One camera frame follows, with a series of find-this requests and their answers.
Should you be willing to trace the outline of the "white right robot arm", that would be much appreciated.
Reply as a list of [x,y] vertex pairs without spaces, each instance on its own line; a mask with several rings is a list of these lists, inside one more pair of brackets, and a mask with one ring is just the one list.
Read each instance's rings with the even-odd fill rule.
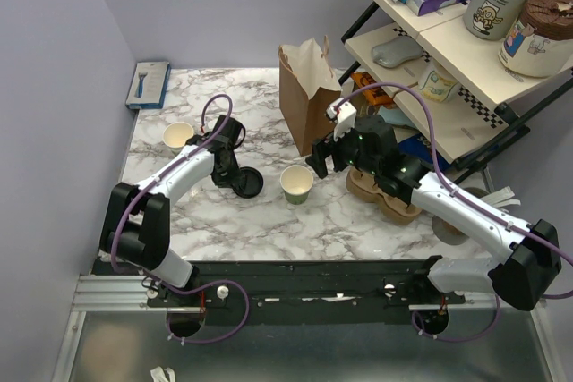
[[394,131],[381,117],[356,120],[343,135],[330,133],[312,144],[306,162],[328,175],[352,166],[372,175],[390,197],[442,219],[490,253],[488,259],[436,259],[412,281],[414,297],[435,301],[443,293],[495,293],[518,310],[532,310],[561,269],[556,229],[535,225],[487,205],[449,180],[442,181],[423,160],[400,152]]

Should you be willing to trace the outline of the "brown cardboard cup carrier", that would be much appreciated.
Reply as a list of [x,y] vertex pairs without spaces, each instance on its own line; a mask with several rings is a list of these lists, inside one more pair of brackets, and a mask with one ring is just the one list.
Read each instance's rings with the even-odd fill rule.
[[422,213],[420,208],[383,192],[371,174],[354,167],[346,176],[346,188],[361,201],[375,204],[385,217],[398,225],[409,225]]

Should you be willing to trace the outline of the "black plastic cup lid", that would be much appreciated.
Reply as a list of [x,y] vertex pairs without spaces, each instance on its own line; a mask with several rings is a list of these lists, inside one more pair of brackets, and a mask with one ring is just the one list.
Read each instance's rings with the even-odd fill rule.
[[261,193],[263,185],[261,173],[253,167],[244,166],[239,168],[237,177],[232,181],[231,189],[237,196],[251,199]]

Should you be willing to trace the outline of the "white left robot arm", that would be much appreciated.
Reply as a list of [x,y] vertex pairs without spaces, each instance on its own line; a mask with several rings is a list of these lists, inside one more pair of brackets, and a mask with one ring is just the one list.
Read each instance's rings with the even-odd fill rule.
[[210,177],[219,188],[230,188],[249,199],[260,187],[248,184],[248,169],[238,165],[235,149],[244,126],[221,115],[220,134],[190,138],[179,155],[155,175],[135,185],[119,183],[111,191],[99,248],[148,270],[168,283],[167,294],[180,306],[192,304],[199,292],[197,270],[170,249],[171,207],[197,182]]

